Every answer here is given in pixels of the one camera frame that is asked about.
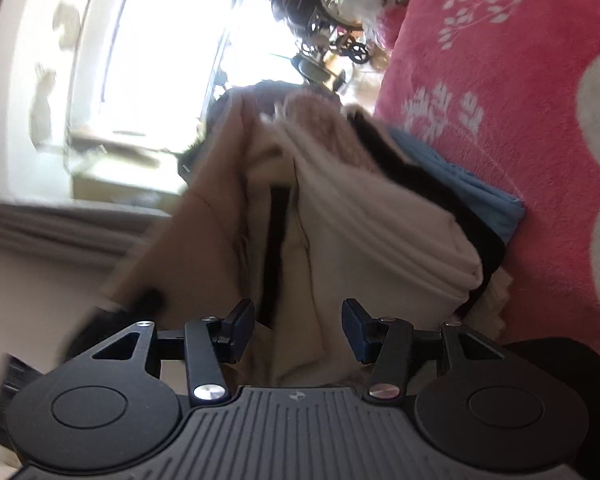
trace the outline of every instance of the blue cloth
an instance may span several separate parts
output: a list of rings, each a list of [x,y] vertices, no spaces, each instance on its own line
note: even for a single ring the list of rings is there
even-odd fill
[[[505,244],[508,244],[525,214],[522,200],[488,186],[470,171],[447,162],[431,146],[399,130],[387,128],[401,150],[439,182],[449,186]]]

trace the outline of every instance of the logo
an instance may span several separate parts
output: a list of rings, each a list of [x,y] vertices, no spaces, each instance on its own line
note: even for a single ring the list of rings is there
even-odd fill
[[[289,399],[292,399],[295,402],[300,402],[305,397],[306,397],[306,394],[304,394],[302,392],[298,392],[298,391],[289,395]]]

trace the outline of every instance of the round pad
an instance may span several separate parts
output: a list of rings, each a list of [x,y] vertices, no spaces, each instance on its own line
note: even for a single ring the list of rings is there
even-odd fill
[[[524,428],[542,416],[542,402],[536,396],[510,386],[491,386],[475,392],[469,398],[469,409],[494,428]]]
[[[111,424],[125,410],[125,396],[102,386],[74,388],[60,394],[51,406],[51,411],[60,424],[78,430],[92,430]]]
[[[422,434],[485,470],[533,472],[570,460],[587,433],[584,403],[520,361],[464,361],[425,386],[414,405]]]
[[[147,457],[180,420],[176,394],[132,360],[77,358],[26,386],[6,413],[25,461],[105,472]]]

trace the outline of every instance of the clothing pile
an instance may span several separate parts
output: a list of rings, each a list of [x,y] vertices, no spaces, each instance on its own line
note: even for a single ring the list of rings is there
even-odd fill
[[[158,322],[180,328],[252,299],[259,323],[235,369],[241,384],[359,375],[341,328],[346,298],[417,329],[458,316],[497,336],[516,198],[310,92],[267,116],[253,89],[232,89],[210,115],[179,211],[118,269],[113,301],[156,288]]]

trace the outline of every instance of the metal screw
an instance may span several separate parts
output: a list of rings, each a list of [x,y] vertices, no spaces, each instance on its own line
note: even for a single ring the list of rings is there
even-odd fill
[[[200,400],[218,400],[226,395],[226,390],[220,384],[202,384],[193,390],[193,394]]]
[[[369,388],[369,395],[375,399],[391,400],[400,395],[400,388],[395,384],[374,384]]]

